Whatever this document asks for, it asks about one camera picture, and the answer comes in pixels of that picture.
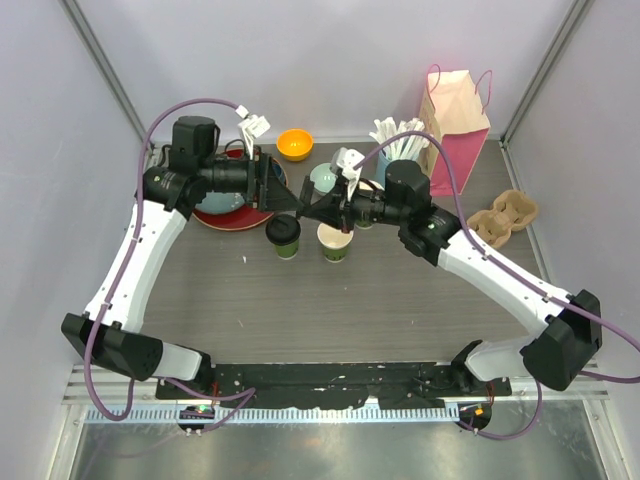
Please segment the black coffee cup lid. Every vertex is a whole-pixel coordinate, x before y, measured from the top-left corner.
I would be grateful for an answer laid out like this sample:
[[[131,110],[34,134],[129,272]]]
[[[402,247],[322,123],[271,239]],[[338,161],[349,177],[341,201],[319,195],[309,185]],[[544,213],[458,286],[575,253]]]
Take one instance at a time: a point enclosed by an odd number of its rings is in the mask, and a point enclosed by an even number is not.
[[[265,227],[267,239],[287,239],[300,236],[301,226],[298,219],[290,214],[276,214],[270,218]]]

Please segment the green paper cup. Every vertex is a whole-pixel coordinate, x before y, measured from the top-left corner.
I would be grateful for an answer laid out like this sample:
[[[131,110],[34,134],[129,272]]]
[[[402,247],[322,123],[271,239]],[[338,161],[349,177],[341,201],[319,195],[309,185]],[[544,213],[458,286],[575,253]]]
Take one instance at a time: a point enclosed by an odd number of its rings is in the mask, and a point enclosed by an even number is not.
[[[324,223],[318,225],[316,235],[324,258],[331,263],[339,263],[346,257],[354,238],[353,231],[344,233]]]
[[[269,241],[274,246],[276,255],[282,260],[290,260],[294,258],[298,253],[298,250],[299,250],[298,236],[294,236],[292,238],[287,238],[284,240],[269,238]]]

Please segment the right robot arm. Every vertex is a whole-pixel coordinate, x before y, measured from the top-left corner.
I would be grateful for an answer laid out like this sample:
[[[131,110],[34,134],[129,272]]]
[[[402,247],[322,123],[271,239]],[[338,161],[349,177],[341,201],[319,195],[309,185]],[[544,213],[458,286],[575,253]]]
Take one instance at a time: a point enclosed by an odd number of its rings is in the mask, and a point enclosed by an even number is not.
[[[524,337],[467,345],[451,371],[460,393],[472,395],[490,380],[521,375],[564,391],[600,349],[602,328],[592,319],[600,311],[597,297],[554,287],[482,244],[456,215],[433,203],[430,180],[416,162],[391,163],[383,190],[348,187],[339,176],[314,200],[314,182],[305,179],[299,215],[344,232],[358,221],[398,227],[413,255],[473,285],[526,329]]]

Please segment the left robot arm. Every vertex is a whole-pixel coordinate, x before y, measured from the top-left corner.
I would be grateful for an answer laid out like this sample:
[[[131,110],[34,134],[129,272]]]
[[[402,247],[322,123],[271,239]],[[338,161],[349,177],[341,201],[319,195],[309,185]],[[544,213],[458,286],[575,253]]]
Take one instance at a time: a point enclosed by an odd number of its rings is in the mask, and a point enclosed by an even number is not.
[[[190,398],[213,385],[208,357],[141,334],[149,295],[166,256],[195,207],[210,192],[236,193],[265,212],[295,211],[297,197],[273,169],[270,155],[218,154],[220,129],[201,116],[173,125],[169,160],[142,176],[130,226],[100,291],[80,315],[67,315],[64,337],[93,365],[135,380],[169,377]]]

